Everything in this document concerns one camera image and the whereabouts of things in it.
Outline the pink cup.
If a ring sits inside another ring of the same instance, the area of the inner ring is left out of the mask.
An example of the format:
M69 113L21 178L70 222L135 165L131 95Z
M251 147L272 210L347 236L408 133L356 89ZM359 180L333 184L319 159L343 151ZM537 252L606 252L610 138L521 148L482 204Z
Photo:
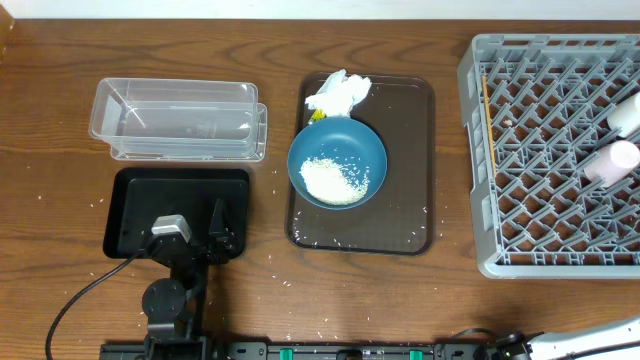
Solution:
M608 188L639 166L639 148L632 142L619 140L596 152L596 158L584 169L591 182L603 181Z

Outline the cream white cup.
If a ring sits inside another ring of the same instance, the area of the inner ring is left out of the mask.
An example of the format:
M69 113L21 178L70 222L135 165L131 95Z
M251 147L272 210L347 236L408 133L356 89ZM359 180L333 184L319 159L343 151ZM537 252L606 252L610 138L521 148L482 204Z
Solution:
M618 104L607 117L607 124L611 130L618 130L618 136L628 138L640 127L639 115L640 93L636 93Z

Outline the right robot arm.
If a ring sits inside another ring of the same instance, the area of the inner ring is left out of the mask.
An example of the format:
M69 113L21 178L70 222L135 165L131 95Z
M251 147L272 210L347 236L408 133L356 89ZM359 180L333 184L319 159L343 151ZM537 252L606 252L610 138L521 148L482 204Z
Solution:
M639 317L581 332L535 334L486 353L504 360L639 360Z

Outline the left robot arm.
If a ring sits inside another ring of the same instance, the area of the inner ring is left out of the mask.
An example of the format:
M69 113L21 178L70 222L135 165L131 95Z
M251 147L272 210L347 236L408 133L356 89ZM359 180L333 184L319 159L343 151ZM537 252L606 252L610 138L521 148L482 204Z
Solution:
M218 199L205 237L197 240L182 215L156 219L144 257L170 269L170 276L154 281L142 297L148 334L145 359L217 359L224 355L203 330L203 314L212 265L227 263L237 250L226 202Z

